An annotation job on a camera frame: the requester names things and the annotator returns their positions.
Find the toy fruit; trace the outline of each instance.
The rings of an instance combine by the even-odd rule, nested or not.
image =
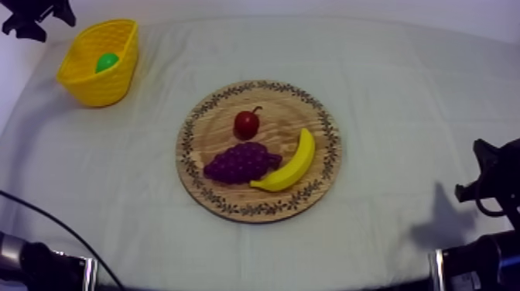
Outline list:
[[[242,111],[234,118],[234,133],[242,140],[252,139],[258,132],[260,120],[255,112],[262,107],[257,106],[253,111]]]
[[[292,186],[307,172],[314,158],[316,142],[306,128],[299,134],[299,145],[293,158],[282,168],[270,173],[261,181],[251,181],[249,186],[277,192]]]
[[[269,168],[278,169],[282,157],[267,152],[267,148],[257,142],[246,142],[217,154],[204,167],[204,174],[222,183],[239,184],[257,180]]]
[[[103,54],[99,60],[97,60],[96,73],[99,73],[103,70],[107,70],[109,67],[112,67],[119,61],[119,56],[115,53],[105,53]]]

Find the grape bunch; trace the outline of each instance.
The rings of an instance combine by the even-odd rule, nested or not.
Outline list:
[[[267,152],[265,145],[246,142],[217,154],[204,167],[204,175],[227,184],[248,183],[260,180],[269,168],[278,169],[282,157]]]

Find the plastic banana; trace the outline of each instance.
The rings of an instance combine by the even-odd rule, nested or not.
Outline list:
[[[299,145],[291,160],[282,168],[270,173],[265,179],[251,181],[250,187],[260,188],[270,192],[278,192],[298,182],[307,172],[313,162],[316,142],[307,128],[302,128],[299,134]]]

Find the yellow basket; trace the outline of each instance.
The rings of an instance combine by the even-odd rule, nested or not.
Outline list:
[[[95,73],[99,57],[115,53],[119,61]],[[61,63],[57,80],[82,104],[108,106],[128,91],[137,63],[137,23],[114,19],[84,30]]]

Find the white cloth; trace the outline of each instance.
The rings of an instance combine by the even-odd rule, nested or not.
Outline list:
[[[140,29],[128,96],[90,109],[56,83],[69,43],[37,67],[0,139],[0,188],[66,221],[128,286],[159,290],[354,289],[419,278],[426,253],[506,223],[457,203],[477,178],[472,142],[520,133],[518,47],[350,19],[258,18]],[[209,93],[289,82],[340,126],[331,191],[275,224],[214,216],[184,190],[177,133]],[[0,200],[4,231],[89,255],[58,226]]]

